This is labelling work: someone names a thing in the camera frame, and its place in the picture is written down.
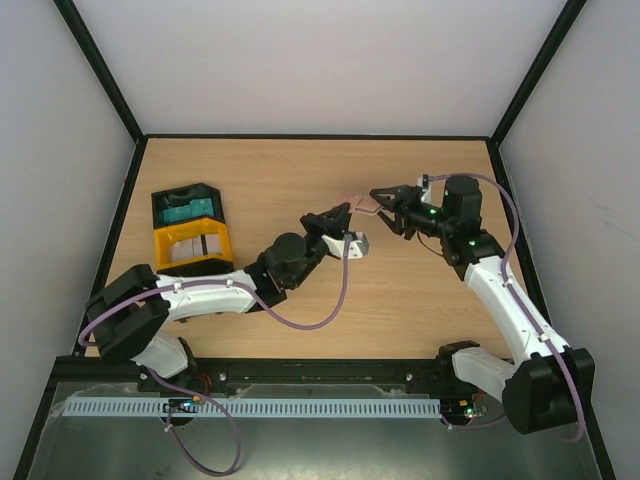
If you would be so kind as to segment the brown leather card holder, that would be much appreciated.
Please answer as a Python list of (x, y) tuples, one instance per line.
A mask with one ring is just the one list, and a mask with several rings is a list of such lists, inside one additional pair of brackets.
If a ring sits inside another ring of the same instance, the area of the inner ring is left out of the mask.
[(382, 206), (368, 194), (343, 193), (338, 196), (337, 205), (349, 204), (349, 212), (352, 214), (377, 215)]

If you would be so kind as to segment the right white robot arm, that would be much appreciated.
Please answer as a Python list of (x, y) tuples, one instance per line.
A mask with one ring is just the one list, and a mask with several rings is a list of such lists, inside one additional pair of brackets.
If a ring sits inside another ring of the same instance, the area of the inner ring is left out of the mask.
[(477, 173), (425, 175), (417, 185), (377, 188), (370, 192), (379, 217), (396, 235), (416, 234), (439, 240), (442, 256), (486, 307), (503, 335), (510, 360), (502, 360), (470, 343), (446, 348), (449, 359), (436, 367), (436, 379), (455, 392), (467, 383), (502, 405), (504, 419), (521, 434), (573, 424), (569, 441), (587, 429), (595, 362), (574, 349), (540, 313), (514, 275), (503, 248), (482, 227), (483, 195)]

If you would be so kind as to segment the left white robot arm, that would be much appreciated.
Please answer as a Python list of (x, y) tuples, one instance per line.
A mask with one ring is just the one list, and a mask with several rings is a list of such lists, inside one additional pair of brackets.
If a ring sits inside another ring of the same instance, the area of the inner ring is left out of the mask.
[(272, 313), (327, 257), (346, 262), (357, 240), (344, 202), (306, 214), (303, 235), (288, 232), (256, 261), (230, 273), (206, 276), (157, 274), (147, 264), (131, 267), (86, 305), (87, 325), (78, 335), (109, 364), (132, 361), (163, 379), (195, 367), (187, 342), (164, 332), (166, 324), (209, 314)]

